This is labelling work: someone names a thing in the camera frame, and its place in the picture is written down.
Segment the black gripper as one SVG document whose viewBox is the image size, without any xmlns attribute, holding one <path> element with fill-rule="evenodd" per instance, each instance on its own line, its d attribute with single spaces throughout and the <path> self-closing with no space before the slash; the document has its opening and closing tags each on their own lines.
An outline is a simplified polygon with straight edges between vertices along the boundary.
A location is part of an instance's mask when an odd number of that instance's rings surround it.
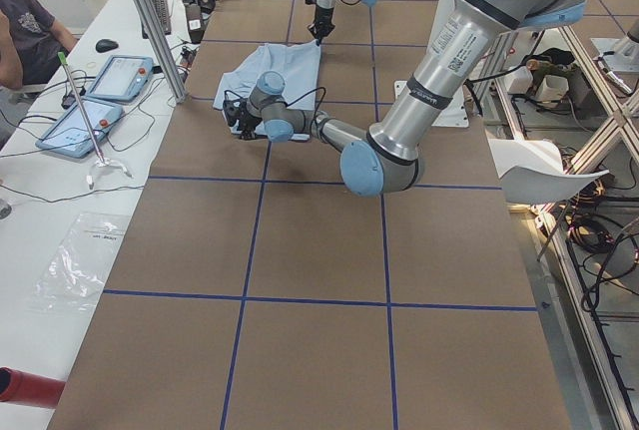
<svg viewBox="0 0 639 430">
<path fill-rule="evenodd" d="M 314 20 L 308 25 L 308 30 L 319 46 L 323 39 L 334 29 L 332 22 L 333 9 L 316 6 Z"/>
<path fill-rule="evenodd" d="M 260 117 L 256 117 L 248 111 L 240 111 L 238 123 L 241 140 L 255 140 L 257 138 L 256 129 L 261 123 Z"/>
</svg>

